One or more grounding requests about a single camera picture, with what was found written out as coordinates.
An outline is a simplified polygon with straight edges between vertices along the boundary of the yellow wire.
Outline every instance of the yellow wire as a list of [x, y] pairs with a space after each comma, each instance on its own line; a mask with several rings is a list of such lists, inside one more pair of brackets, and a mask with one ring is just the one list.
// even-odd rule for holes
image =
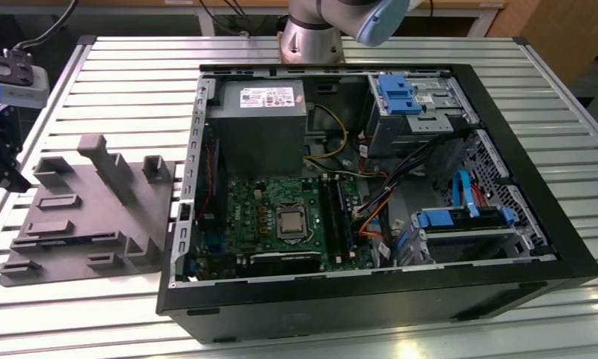
[[326, 159], [328, 157], [332, 157], [337, 153], [340, 153], [344, 148], [346, 148], [346, 144], [348, 144], [348, 130], [346, 130], [345, 125], [342, 124], [341, 119], [337, 117], [334, 112], [332, 112], [330, 109], [326, 106], [316, 104], [314, 107], [316, 108], [317, 107], [321, 108], [332, 116], [332, 118], [334, 118], [334, 121], [337, 121], [337, 124], [338, 124], [338, 126], [341, 127], [341, 130], [342, 130], [342, 143], [341, 143], [341, 146], [338, 147], [337, 150], [332, 151], [330, 153], [324, 153], [322, 155], [305, 156], [306, 159]]

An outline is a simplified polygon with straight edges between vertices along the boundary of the cpu socket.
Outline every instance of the cpu socket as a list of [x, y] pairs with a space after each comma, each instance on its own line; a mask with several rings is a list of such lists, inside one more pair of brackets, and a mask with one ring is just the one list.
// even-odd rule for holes
[[277, 207], [277, 238], [289, 245], [308, 238], [305, 206]]

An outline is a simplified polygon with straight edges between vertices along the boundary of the cable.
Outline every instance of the cable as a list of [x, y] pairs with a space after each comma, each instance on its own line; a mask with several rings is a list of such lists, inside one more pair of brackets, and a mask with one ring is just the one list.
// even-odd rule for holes
[[248, 28], [249, 28], [249, 32], [252, 33], [254, 31], [254, 27], [252, 26], [252, 22], [250, 22], [250, 18], [246, 15], [246, 12], [244, 11], [244, 9], [241, 8], [240, 2], [237, 0], [233, 0], [233, 2], [236, 3], [237, 8], [241, 11], [241, 17], [244, 18], [244, 20], [246, 20], [248, 22]]
[[228, 1], [224, 0], [224, 2], [226, 3], [226, 5], [230, 7], [230, 9], [236, 12], [237, 15], [240, 15], [241, 19], [245, 19], [245, 16], [241, 14], [241, 12], [237, 10], [236, 6]]
[[204, 3], [204, 0], [200, 0], [200, 5], [201, 5], [201, 7], [204, 8], [204, 11], [206, 12], [206, 14], [210, 16], [210, 20], [214, 22], [214, 24], [216, 24], [217, 26], [220, 26], [220, 28], [221, 28], [224, 31], [226, 31], [229, 34], [233, 34], [233, 35], [236, 35], [236, 36], [244, 36], [244, 37], [248, 37], [248, 32], [246, 32], [246, 34], [244, 34], [242, 32], [233, 31], [233, 30], [230, 30], [229, 28], [226, 28], [224, 25], [221, 25], [221, 23], [217, 21], [214, 15], [210, 13], [210, 10], [208, 9], [206, 4]]
[[208, 204], [210, 203], [210, 197], [212, 197], [212, 166], [210, 166], [210, 146], [208, 144], [204, 145], [204, 149], [206, 151], [206, 176], [208, 176], [208, 195], [206, 200], [204, 202], [204, 207], [201, 207], [200, 214], [197, 215], [196, 222], [200, 221], [201, 216], [204, 215], [204, 212], [206, 212]]
[[56, 21], [53, 26], [49, 27], [49, 29], [44, 32], [44, 34], [41, 34], [32, 40], [21, 41], [16, 46], [13, 46], [13, 50], [24, 50], [28, 49], [29, 47], [41, 45], [56, 34], [57, 30], [60, 30], [60, 28], [66, 23], [66, 20], [69, 19], [70, 15], [76, 10], [77, 4], [80, 4], [80, 0], [72, 0], [69, 7], [62, 13], [60, 19]]
[[358, 172], [360, 172], [361, 174], [372, 174], [372, 175], [378, 174], [381, 177], [388, 177], [388, 173], [384, 172], [384, 171], [380, 171], [380, 172], [366, 172], [365, 166], [364, 166], [365, 163], [366, 163], [366, 158], [365, 158], [365, 157], [361, 157], [361, 159], [358, 159]]
[[420, 165], [422, 165], [428, 155], [432, 153], [437, 145], [442, 144], [444, 142], [452, 139], [460, 138], [469, 133], [472, 133], [472, 129], [465, 129], [454, 133], [438, 135], [432, 140], [429, 140], [422, 146], [420, 146], [420, 148], [416, 149], [416, 151], [413, 151], [394, 167], [390, 175], [388, 176], [382, 184], [384, 190], [370, 201], [368, 201], [366, 204], [364, 204], [358, 208], [358, 212], [365, 211], [390, 193], [392, 189], [398, 184], [400, 177], [405, 176], [413, 169], [416, 169]]
[[485, 199], [485, 196], [484, 196], [482, 191], [478, 188], [478, 186], [472, 184], [472, 189], [474, 190], [474, 192], [477, 192], [477, 200], [478, 200], [480, 206], [489, 206], [489, 202]]
[[[322, 148], [326, 151], [326, 153], [330, 152], [330, 148], [328, 148], [328, 138], [325, 139], [325, 141], [322, 143]], [[341, 170], [348, 171], [346, 166], [344, 165], [344, 163], [341, 162], [341, 160], [337, 157], [332, 157], [329, 160], [336, 162], [336, 164]]]
[[348, 145], [348, 130], [346, 130], [346, 126], [342, 124], [341, 119], [337, 117], [337, 115], [330, 111], [330, 109], [320, 104], [314, 104], [316, 108], [321, 108], [329, 115], [330, 117], [334, 119], [334, 121], [337, 121], [338, 126], [341, 127], [342, 130], [342, 143], [341, 146], [338, 146], [338, 149], [334, 150], [330, 153], [325, 153], [322, 155], [313, 155], [313, 156], [304, 156], [305, 159], [326, 159], [328, 157], [334, 156], [336, 154], [338, 154], [344, 148], [346, 148]]
[[381, 208], [388, 204], [388, 200], [390, 200], [390, 196], [388, 196], [388, 198], [381, 202], [381, 204], [377, 206], [377, 208], [374, 209], [374, 211], [370, 214], [370, 217], [368, 217], [366, 221], [362, 223], [361, 228], [358, 229], [358, 235], [360, 236], [368, 236], [370, 234], [364, 234], [364, 233], [370, 233], [366, 232], [366, 228], [368, 228], [368, 224], [370, 224], [372, 222], [372, 218], [374, 218], [378, 214], [378, 211], [381, 211]]
[[324, 166], [322, 164], [320, 164], [314, 159], [304, 158], [304, 161], [310, 162], [314, 166], [317, 166], [318, 169], [321, 169], [325, 172], [332, 172], [333, 174], [345, 174], [348, 176], [354, 176], [354, 177], [361, 177], [361, 178], [373, 178], [374, 177], [374, 176], [368, 176], [365, 174], [357, 174], [350, 171], [336, 170], [336, 169], [329, 168], [329, 167]]

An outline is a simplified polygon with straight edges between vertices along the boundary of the motherboard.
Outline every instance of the motherboard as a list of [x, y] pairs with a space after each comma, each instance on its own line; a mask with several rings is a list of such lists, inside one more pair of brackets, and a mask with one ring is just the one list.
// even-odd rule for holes
[[204, 234], [209, 256], [200, 261], [210, 271], [200, 273], [229, 279], [277, 270], [301, 274], [372, 268], [370, 246], [349, 222], [360, 203], [353, 179], [232, 180], [225, 230]]

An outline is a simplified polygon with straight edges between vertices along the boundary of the slotted metal table surface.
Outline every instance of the slotted metal table surface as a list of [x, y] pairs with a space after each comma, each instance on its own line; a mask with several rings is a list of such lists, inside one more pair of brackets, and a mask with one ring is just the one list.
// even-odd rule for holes
[[[598, 259], [598, 125], [530, 46], [510, 39], [345, 40], [349, 63], [468, 63]], [[100, 37], [80, 45], [20, 155], [33, 183], [40, 156], [85, 163], [80, 135], [102, 133], [128, 162], [160, 154], [181, 178], [200, 64], [277, 62], [277, 39]], [[0, 265], [34, 189], [0, 191]], [[461, 324], [202, 346], [154, 314], [160, 274], [0, 286], [0, 355], [118, 358], [598, 358], [598, 279], [494, 319]]]

